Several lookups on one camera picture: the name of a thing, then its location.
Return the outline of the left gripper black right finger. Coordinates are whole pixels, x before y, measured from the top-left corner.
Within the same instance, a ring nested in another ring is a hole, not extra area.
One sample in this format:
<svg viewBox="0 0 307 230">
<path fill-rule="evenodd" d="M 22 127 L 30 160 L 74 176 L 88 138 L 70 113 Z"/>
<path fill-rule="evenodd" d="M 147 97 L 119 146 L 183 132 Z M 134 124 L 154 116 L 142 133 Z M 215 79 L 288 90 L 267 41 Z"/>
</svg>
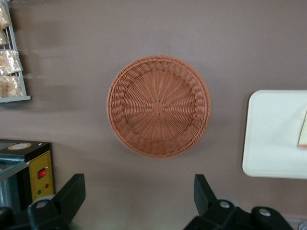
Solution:
<svg viewBox="0 0 307 230">
<path fill-rule="evenodd" d="M 186 230 L 249 230 L 250 214 L 230 201 L 217 199 L 203 174 L 194 177 L 194 203 L 198 216 Z"/>
</svg>

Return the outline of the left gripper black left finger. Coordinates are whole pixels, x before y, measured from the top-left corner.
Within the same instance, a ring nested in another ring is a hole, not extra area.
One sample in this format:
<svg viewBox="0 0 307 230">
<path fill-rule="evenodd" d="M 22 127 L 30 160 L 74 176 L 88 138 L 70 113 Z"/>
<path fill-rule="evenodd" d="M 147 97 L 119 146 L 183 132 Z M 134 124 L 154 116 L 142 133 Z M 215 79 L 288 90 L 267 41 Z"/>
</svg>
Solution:
<svg viewBox="0 0 307 230">
<path fill-rule="evenodd" d="M 33 230 L 69 230 L 86 198 L 85 177 L 77 173 L 51 199 L 35 201 L 27 210 Z"/>
</svg>

